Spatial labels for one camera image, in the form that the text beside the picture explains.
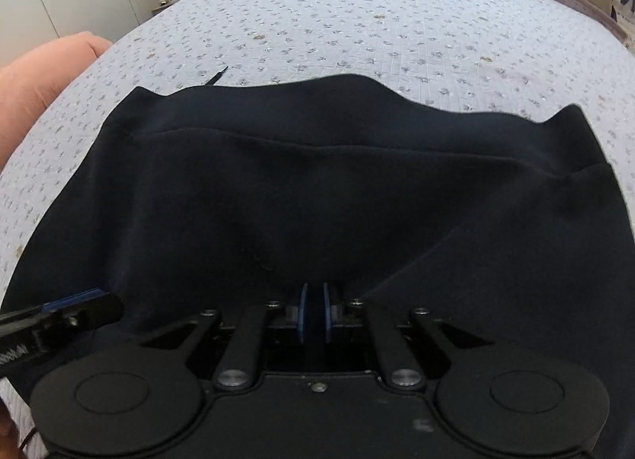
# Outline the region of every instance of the black cloth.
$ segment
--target black cloth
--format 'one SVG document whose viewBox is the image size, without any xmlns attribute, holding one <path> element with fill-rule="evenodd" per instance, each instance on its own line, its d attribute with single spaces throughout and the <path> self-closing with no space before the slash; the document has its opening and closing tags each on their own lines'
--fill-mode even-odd
<svg viewBox="0 0 635 459">
<path fill-rule="evenodd" d="M 635 455 L 635 245 L 610 165 L 569 106 L 544 123 L 442 112 L 360 76 L 135 89 L 40 222 L 3 310 L 99 287 L 118 324 L 13 379 L 205 308 L 347 297 L 423 305 L 585 366 L 598 443 Z"/>
</svg>

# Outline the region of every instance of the bed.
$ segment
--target bed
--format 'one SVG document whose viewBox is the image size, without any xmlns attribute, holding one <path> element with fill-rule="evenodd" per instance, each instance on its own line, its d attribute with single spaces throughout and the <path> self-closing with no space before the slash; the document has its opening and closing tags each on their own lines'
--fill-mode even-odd
<svg viewBox="0 0 635 459">
<path fill-rule="evenodd" d="M 168 94 L 356 73 L 450 111 L 544 121 L 579 104 L 635 209 L 635 58 L 564 0 L 183 0 L 126 35 L 41 117 L 0 175 L 0 292 L 38 221 L 134 87 Z M 2 398 L 24 436 L 26 405 Z M 41 442 L 27 449 L 44 453 Z"/>
</svg>

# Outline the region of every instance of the black cable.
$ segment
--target black cable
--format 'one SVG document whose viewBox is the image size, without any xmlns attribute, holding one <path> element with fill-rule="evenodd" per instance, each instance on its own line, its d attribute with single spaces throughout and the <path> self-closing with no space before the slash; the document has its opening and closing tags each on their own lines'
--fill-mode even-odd
<svg viewBox="0 0 635 459">
<path fill-rule="evenodd" d="M 31 439 L 33 439 L 33 436 L 35 436 L 36 434 L 37 434 L 37 428 L 33 427 L 20 443 L 19 450 L 23 451 L 24 447 L 29 444 L 29 441 L 31 441 Z"/>
</svg>

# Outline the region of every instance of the floral pattern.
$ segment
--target floral pattern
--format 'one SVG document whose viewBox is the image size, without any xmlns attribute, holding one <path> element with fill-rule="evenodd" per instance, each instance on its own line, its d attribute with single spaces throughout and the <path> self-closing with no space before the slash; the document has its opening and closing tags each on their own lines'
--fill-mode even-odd
<svg viewBox="0 0 635 459">
<path fill-rule="evenodd" d="M 450 111 L 534 121 L 580 104 L 635 208 L 635 58 L 554 0 L 183 0 L 117 42 L 45 112 L 0 176 L 0 293 L 106 116 L 134 87 L 167 95 L 328 74 L 372 77 Z M 23 435 L 28 409 L 0 391 Z M 43 454 L 41 442 L 29 446 Z"/>
</svg>

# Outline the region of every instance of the black mechanical device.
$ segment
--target black mechanical device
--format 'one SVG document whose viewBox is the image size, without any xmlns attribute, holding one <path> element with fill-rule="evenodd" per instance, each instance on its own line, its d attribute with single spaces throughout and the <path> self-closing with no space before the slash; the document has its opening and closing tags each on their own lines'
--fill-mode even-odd
<svg viewBox="0 0 635 459">
<path fill-rule="evenodd" d="M 112 320 L 108 296 L 91 310 L 105 303 Z M 427 309 L 400 324 L 327 285 L 321 297 L 312 309 L 305 287 L 297 305 L 253 305 L 231 325 L 205 310 L 55 369 L 30 401 L 49 457 L 590 456 L 609 400 L 582 367 Z"/>
</svg>

